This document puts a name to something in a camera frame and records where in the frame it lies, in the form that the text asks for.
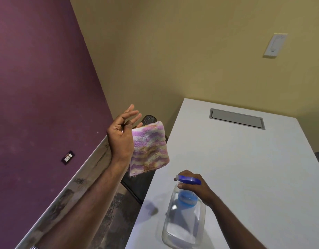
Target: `purple and white cloth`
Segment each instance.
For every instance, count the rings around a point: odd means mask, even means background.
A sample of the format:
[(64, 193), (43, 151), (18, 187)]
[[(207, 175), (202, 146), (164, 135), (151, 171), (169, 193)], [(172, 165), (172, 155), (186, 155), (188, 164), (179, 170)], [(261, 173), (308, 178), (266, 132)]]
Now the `purple and white cloth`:
[(159, 169), (170, 162), (162, 122), (132, 129), (132, 134), (134, 153), (129, 164), (130, 176)]

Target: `person's left arm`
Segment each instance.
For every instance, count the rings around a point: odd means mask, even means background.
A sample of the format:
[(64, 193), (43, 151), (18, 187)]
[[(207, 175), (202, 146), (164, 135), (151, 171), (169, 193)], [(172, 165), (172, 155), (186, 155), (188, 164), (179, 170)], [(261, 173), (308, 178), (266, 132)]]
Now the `person's left arm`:
[(141, 118), (141, 114), (133, 109), (132, 104), (107, 129), (112, 152), (108, 168), (62, 220), (41, 238), (36, 245), (39, 249), (85, 249), (89, 246), (133, 155), (132, 125)]

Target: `transparent bottle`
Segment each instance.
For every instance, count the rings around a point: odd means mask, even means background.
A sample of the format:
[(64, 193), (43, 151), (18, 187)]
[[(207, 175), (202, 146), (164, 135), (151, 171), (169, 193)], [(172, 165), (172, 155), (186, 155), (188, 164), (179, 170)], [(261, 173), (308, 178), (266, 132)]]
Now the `transparent bottle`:
[(205, 215), (205, 204), (195, 193), (179, 189), (177, 184), (166, 213), (163, 242), (172, 248), (197, 248), (202, 242)]

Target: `white desk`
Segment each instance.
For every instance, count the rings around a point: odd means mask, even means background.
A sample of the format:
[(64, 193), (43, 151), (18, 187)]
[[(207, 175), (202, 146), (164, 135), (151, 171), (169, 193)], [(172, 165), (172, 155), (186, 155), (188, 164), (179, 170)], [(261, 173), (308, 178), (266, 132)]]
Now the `white desk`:
[[(265, 130), (209, 119), (211, 108), (262, 117)], [(185, 99), (127, 249), (167, 248), (161, 239), (176, 182), (199, 173), (267, 248), (319, 249), (319, 163), (295, 118)], [(228, 248), (207, 207), (201, 248)]]

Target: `blue cap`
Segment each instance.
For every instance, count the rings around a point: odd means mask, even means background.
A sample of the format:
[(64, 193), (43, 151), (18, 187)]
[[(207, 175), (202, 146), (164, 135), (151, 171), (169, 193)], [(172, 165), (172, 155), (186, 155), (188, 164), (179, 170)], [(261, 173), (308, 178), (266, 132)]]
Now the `blue cap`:
[(197, 184), (201, 185), (201, 180), (195, 178), (195, 177), (185, 177), (181, 175), (176, 175), (176, 180), (181, 181), (184, 184)]

